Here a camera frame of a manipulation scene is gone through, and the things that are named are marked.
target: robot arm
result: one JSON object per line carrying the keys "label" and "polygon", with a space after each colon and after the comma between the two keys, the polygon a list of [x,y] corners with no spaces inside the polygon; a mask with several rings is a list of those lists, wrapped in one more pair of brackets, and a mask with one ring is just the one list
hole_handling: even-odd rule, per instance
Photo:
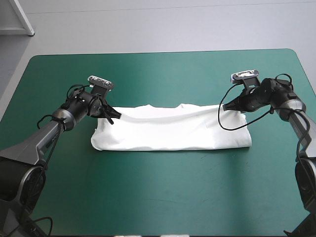
{"label": "robot arm", "polygon": [[72,130],[86,115],[119,119],[120,113],[109,106],[105,96],[114,88],[95,76],[88,78],[91,92],[74,85],[67,99],[53,114],[52,120],[20,144],[0,151],[0,236],[46,236],[29,218],[45,185],[47,150],[56,144],[64,131]]}
{"label": "robot arm", "polygon": [[242,93],[224,104],[224,110],[236,110],[253,112],[270,105],[271,111],[275,110],[283,121],[290,122],[299,138],[295,176],[300,191],[304,208],[311,214],[289,236],[297,234],[316,235],[316,123],[306,115],[306,106],[293,91],[290,81],[266,78],[262,83],[258,80],[258,71],[249,70],[235,73],[231,76],[231,82],[243,84]]}

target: white object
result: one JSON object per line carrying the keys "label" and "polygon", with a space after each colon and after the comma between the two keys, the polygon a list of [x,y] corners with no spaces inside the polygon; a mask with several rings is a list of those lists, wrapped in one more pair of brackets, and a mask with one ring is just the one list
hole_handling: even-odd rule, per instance
{"label": "white object", "polygon": [[[114,108],[121,118],[114,124],[98,119],[91,137],[97,150],[111,151],[177,151],[214,150],[250,147],[246,127],[236,131],[223,130],[217,121],[218,105],[180,104],[177,108],[151,105],[136,108]],[[221,109],[221,124],[234,128],[246,124],[245,115]]]}
{"label": "white object", "polygon": [[0,17],[0,35],[34,35],[33,27],[18,0],[2,0],[0,15],[2,15]]}

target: gray floor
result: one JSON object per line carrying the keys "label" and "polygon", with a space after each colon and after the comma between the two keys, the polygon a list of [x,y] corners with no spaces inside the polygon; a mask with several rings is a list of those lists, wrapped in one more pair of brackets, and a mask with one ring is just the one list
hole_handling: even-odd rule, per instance
{"label": "gray floor", "polygon": [[316,1],[20,0],[34,37],[0,36],[0,118],[38,54],[291,48],[316,89]]}

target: green table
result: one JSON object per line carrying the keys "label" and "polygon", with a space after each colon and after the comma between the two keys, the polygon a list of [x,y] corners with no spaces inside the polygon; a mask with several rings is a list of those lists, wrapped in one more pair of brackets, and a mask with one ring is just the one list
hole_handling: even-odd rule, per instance
{"label": "green table", "polygon": [[[0,149],[36,131],[89,75],[116,84],[112,106],[218,104],[231,73],[260,79],[289,73],[316,119],[315,95],[290,49],[40,55],[33,57],[0,122]],[[241,92],[232,91],[232,99]],[[247,114],[254,119],[269,108]],[[58,142],[32,215],[51,216],[54,235],[282,235],[306,216],[294,176],[297,138],[276,114],[251,125],[251,148],[215,151],[97,151],[97,120],[85,118]]]}

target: white cloth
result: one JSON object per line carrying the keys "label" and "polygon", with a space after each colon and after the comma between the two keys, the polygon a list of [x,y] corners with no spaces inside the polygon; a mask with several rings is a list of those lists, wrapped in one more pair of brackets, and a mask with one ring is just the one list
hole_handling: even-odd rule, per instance
{"label": "white cloth", "polygon": [[[236,131],[223,130],[217,121],[218,105],[180,104],[176,108],[151,105],[136,108],[114,108],[121,118],[110,125],[98,119],[91,137],[97,150],[111,151],[177,151],[214,150],[250,147],[246,127]],[[246,124],[245,115],[221,109],[221,124],[234,128]]]}

